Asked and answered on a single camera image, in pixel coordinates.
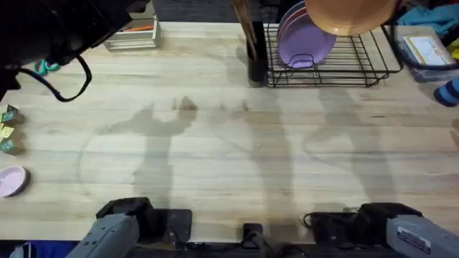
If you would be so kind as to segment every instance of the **label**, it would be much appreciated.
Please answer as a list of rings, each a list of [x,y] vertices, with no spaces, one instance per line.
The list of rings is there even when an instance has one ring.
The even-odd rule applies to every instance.
[[[8,105],[6,111],[17,111],[17,108],[13,107],[12,105]]]
[[[446,65],[448,63],[441,46],[432,37],[404,37],[404,40],[420,64]]]
[[[13,119],[14,119],[14,111],[9,111],[9,112],[1,114],[1,121],[3,123],[12,121]]]
[[[7,140],[0,144],[0,151],[4,153],[9,152],[12,148],[14,148],[14,143],[12,140]]]
[[[408,244],[411,244],[412,246],[420,249],[421,251],[430,254],[430,247],[432,246],[430,241],[418,236],[410,230],[404,229],[399,226],[397,228],[397,237],[407,242]]]
[[[14,128],[5,126],[0,130],[0,137],[8,138],[13,133],[13,131],[14,131]]]

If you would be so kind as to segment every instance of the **blue object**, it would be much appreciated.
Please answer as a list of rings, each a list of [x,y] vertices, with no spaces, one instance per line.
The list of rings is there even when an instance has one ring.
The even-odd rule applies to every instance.
[[[433,95],[445,107],[450,108],[459,105],[459,78],[440,86],[434,91]]]
[[[444,35],[459,24],[459,4],[439,6],[432,10],[417,6],[400,17],[397,24],[430,26],[437,34]]]
[[[60,69],[60,65],[53,64],[49,65],[48,62],[42,60],[41,62],[35,63],[35,72],[37,72],[41,76],[45,76],[48,72],[54,72]]]
[[[16,247],[10,258],[65,258],[75,246],[68,241],[30,241]]]

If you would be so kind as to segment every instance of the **purple plate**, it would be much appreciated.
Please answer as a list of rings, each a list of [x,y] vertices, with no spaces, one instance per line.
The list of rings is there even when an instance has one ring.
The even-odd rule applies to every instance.
[[[278,34],[277,34],[277,38],[278,39],[279,39],[280,28],[283,27],[285,20],[288,19],[288,17],[290,17],[292,14],[294,14],[297,10],[300,10],[303,7],[306,8],[306,5],[305,5],[304,1],[300,1],[299,3],[295,4],[288,11],[285,12],[284,16],[282,16],[282,19],[279,22],[279,28],[278,28]]]
[[[323,60],[333,49],[336,35],[319,29],[304,14],[293,21],[280,37],[279,55],[292,68],[307,68]]]

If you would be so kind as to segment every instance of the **pink plate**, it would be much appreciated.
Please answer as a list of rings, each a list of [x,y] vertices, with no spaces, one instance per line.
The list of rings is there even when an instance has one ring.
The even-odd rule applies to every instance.
[[[282,37],[282,33],[285,31],[286,28],[290,26],[292,22],[294,22],[298,17],[303,16],[304,14],[307,14],[306,7],[299,8],[297,11],[295,11],[293,14],[291,14],[289,17],[287,17],[282,24],[279,24],[279,29],[278,29],[278,42],[280,38]]]
[[[27,172],[21,166],[11,166],[0,171],[0,196],[19,193],[27,182]]]

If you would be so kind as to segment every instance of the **blue cloth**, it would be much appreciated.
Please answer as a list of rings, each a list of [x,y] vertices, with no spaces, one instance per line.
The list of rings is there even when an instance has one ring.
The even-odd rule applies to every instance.
[[[37,251],[37,258],[65,258],[75,247],[73,242],[30,241]]]
[[[459,24],[459,4],[439,6],[432,10],[417,6],[400,17],[397,24],[431,26],[437,34],[447,34]]]

